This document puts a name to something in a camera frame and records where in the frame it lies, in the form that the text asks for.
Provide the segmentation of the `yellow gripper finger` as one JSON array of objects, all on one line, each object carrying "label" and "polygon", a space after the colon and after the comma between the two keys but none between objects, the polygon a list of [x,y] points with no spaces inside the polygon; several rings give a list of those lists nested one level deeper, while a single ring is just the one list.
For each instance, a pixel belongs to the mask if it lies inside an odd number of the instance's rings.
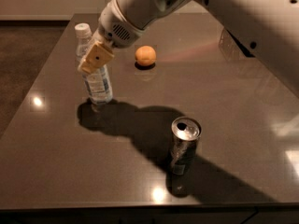
[{"label": "yellow gripper finger", "polygon": [[113,51],[104,43],[95,41],[82,57],[78,70],[80,73],[90,75],[114,58]]}]

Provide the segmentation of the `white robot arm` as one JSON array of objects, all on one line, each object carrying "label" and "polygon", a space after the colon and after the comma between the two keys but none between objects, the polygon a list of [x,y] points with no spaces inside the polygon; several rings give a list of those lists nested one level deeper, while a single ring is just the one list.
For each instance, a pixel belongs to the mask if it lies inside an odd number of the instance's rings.
[{"label": "white robot arm", "polygon": [[204,19],[214,20],[289,91],[299,94],[299,0],[110,0],[79,72],[94,73],[114,59],[114,49],[131,47],[152,24],[176,16],[189,3],[202,9],[187,14],[197,30]]}]

